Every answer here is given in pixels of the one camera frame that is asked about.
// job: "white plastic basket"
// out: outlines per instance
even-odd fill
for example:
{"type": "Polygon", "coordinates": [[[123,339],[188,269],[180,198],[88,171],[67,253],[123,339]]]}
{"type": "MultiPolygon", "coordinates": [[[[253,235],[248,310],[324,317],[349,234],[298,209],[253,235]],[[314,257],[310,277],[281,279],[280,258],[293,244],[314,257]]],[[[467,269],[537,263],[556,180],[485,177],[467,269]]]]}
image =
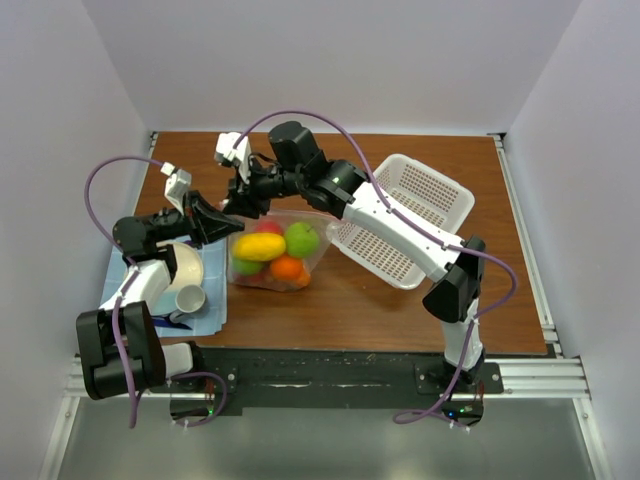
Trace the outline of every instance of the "white plastic basket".
{"type": "MultiPolygon", "coordinates": [[[[374,172],[383,190],[433,225],[456,233],[473,208],[473,194],[458,182],[406,155],[390,155],[374,172]]],[[[411,290],[425,274],[404,254],[352,223],[328,229],[331,243],[390,285],[411,290]]]]}

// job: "light blue towel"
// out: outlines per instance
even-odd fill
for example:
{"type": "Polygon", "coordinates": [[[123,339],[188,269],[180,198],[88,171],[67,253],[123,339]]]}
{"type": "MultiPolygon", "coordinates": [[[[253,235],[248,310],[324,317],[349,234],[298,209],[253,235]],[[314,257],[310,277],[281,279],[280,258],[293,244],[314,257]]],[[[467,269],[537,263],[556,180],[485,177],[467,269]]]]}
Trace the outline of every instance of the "light blue towel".
{"type": "MultiPolygon", "coordinates": [[[[177,239],[177,241],[188,240],[188,237],[177,239]]],[[[192,330],[178,330],[174,328],[156,327],[159,337],[200,337],[213,335],[222,329],[222,325],[227,321],[227,278],[226,278],[226,241],[220,240],[210,245],[205,245],[198,250],[198,255],[204,265],[204,280],[202,288],[207,294],[207,310],[204,314],[195,318],[185,316],[180,318],[180,322],[189,325],[192,330]]],[[[114,247],[109,259],[107,277],[105,278],[100,303],[107,301],[118,290],[125,274],[125,263],[122,261],[122,254],[114,247]]],[[[151,313],[162,315],[176,309],[176,292],[164,293],[158,303],[153,307],[151,313]]]]}

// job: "wooden table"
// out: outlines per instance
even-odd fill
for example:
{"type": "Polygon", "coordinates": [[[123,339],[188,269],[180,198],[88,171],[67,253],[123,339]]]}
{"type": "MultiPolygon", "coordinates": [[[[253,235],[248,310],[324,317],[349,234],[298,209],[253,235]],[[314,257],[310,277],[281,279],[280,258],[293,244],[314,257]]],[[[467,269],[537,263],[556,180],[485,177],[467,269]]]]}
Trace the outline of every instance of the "wooden table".
{"type": "MultiPolygon", "coordinates": [[[[217,133],[163,132],[154,158],[169,161],[193,175],[193,188],[212,204],[226,196],[232,171],[214,161],[217,133]]],[[[508,262],[520,288],[510,302],[481,319],[481,338],[492,353],[545,353],[546,348],[520,248],[509,198],[493,139],[488,137],[427,137],[355,135],[376,168],[391,153],[419,159],[455,179],[475,195],[476,203],[458,232],[481,236],[488,252],[508,262]]],[[[316,135],[327,158],[357,162],[342,137],[316,135]]],[[[250,136],[253,150],[271,155],[266,134],[250,136]]],[[[157,212],[164,176],[150,168],[137,214],[157,212]]],[[[276,208],[310,210],[304,200],[272,202],[276,208]]],[[[499,299],[509,288],[508,276],[491,264],[483,281],[481,306],[499,299]]],[[[295,293],[236,287],[228,289],[228,321],[200,345],[267,348],[332,348],[396,351],[442,351],[439,322],[422,307],[429,281],[412,291],[396,290],[331,246],[313,272],[312,284],[295,293]]]]}

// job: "white wall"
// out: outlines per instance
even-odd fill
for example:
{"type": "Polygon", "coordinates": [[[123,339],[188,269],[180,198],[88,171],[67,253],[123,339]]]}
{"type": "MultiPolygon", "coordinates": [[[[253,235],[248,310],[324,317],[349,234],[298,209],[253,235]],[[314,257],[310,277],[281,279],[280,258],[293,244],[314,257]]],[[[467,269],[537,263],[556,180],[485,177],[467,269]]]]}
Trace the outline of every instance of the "white wall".
{"type": "Polygon", "coordinates": [[[618,479],[637,478],[640,4],[584,0],[507,135],[541,274],[618,479]]]}
{"type": "MultiPolygon", "coordinates": [[[[75,318],[96,307],[107,243],[84,211],[98,160],[141,153],[145,129],[80,0],[0,2],[0,478],[38,475],[75,318]]],[[[131,174],[96,180],[105,221],[131,174]]]]}
{"type": "Polygon", "coordinates": [[[354,131],[485,134],[511,125],[579,0],[84,3],[150,128],[297,106],[354,131]]]}

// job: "gray floor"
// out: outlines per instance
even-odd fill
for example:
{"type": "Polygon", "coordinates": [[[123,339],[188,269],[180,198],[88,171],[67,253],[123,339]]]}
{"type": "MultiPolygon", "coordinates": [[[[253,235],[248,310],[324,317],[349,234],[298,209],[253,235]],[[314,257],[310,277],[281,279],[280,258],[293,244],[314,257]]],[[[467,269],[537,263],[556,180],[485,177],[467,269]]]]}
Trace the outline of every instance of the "gray floor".
{"type": "Polygon", "coordinates": [[[184,431],[168,401],[83,399],[60,479],[590,479],[570,400],[494,400],[466,434],[391,411],[249,409],[184,431]]]}

